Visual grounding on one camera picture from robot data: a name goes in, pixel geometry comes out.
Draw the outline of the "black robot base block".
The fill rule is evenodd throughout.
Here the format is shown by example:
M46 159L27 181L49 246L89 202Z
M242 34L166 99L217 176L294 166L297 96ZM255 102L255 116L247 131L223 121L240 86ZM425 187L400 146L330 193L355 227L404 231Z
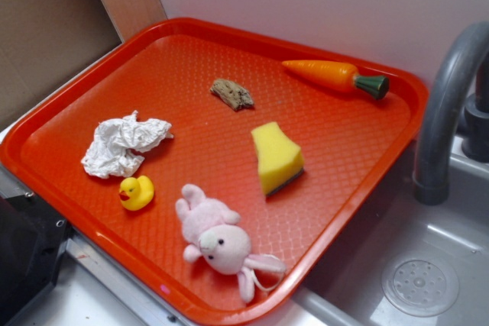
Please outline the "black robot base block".
M1 199L1 324L11 325L51 292L71 225L33 192Z

